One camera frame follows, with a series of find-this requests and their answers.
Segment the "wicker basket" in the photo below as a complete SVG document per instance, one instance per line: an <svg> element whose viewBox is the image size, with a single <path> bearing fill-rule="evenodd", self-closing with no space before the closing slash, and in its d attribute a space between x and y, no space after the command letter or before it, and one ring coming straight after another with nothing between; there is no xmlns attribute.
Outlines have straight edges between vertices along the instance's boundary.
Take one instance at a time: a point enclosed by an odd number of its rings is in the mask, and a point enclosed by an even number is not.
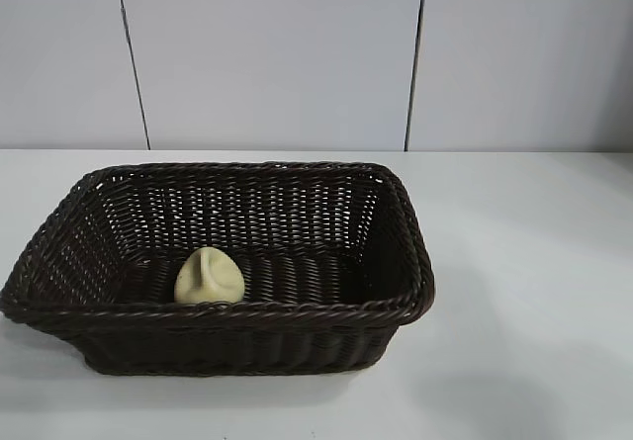
<svg viewBox="0 0 633 440"><path fill-rule="evenodd" d="M177 305L204 245L244 301ZM29 242L0 295L17 322L114 375L360 369L434 297L400 180L364 163L145 164L86 175Z"/></svg>

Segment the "basket rim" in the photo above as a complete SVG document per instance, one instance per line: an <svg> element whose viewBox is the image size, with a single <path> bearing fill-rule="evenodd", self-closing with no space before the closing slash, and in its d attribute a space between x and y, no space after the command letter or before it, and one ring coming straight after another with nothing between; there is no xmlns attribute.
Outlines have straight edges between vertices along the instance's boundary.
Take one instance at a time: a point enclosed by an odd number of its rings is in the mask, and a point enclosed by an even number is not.
<svg viewBox="0 0 633 440"><path fill-rule="evenodd" d="M20 273L25 269L28 262L38 253L41 247L47 247L63 224L72 218L74 206L91 190L98 188L104 177L113 176L117 173L129 173L131 171L142 172L143 170L178 170L189 172L192 170L219 170L219 171L245 171L251 172L254 169L276 169L281 172L289 171L293 174L297 172L323 170L363 170L374 173L376 179L382 180L395 192L400 207L403 223L407 227L408 236L411 242L412 254L416 262L417 274L414 284L407 293L378 301L369 301L363 304L284 304L280 302L241 302L237 304L228 303L203 303L196 305L181 304L91 304L91 305L66 305L52 304L41 301L33 301L27 291L22 290L22 295L18 294L20 284ZM435 295L434 276L430 266L428 253L426 252L415 211L412 207L407 191L402 181L389 168L377 163L362 162L282 162L268 161L264 163L143 163L140 165L117 165L95 170L83 176L73 187L64 199L59 203L53 213L45 220L42 226L34 234L27 244L27 247L18 258L7 284L0 292L0 310L16 321L28 324L41 324L43 318L48 316L49 323L64 324L65 320L72 323L72 320L81 318L84 321L90 320L93 328L100 325L112 326L118 324L117 320L125 320L125 325L131 319L135 323L142 319L148 322L148 326L175 325L183 326L187 323L192 326L209 327L209 321L220 325L247 325L249 322L259 324L263 320L269 324L273 320L283 322L291 319L293 323L301 319L327 320L335 318L336 324L342 325L363 325L363 326L384 326L385 324L408 324L422 316L432 305Z"/></svg>

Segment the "table surface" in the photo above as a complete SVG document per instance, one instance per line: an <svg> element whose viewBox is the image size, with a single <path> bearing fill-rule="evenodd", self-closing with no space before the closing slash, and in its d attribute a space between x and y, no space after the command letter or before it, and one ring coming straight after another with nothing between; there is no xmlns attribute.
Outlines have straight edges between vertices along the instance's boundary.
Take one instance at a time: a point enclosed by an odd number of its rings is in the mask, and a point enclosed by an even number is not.
<svg viewBox="0 0 633 440"><path fill-rule="evenodd" d="M3 438L633 438L633 155L0 151L0 273L88 171L264 160L392 168L433 261L431 311L368 370L290 378L105 377L0 317Z"/></svg>

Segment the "dark brown wicker basket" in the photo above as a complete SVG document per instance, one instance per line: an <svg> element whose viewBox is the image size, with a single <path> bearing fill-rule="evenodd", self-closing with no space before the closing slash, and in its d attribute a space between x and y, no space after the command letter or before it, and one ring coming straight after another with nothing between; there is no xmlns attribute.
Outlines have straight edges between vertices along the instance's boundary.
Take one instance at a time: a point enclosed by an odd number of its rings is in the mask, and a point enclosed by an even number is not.
<svg viewBox="0 0 633 440"><path fill-rule="evenodd" d="M181 264L205 245L236 261L243 302L173 303ZM101 373L285 375L372 365L433 297L415 214L387 168L166 163L79 181L0 308Z"/></svg>

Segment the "pear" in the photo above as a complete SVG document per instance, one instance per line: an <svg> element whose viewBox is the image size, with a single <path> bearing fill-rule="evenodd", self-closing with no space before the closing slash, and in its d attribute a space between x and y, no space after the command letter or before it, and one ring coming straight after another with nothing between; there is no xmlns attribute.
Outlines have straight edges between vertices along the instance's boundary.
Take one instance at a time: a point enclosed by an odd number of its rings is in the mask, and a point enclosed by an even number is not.
<svg viewBox="0 0 633 440"><path fill-rule="evenodd" d="M185 261L174 287L179 304L201 302L240 302L244 297L244 278L237 264L215 247L202 247Z"/></svg>

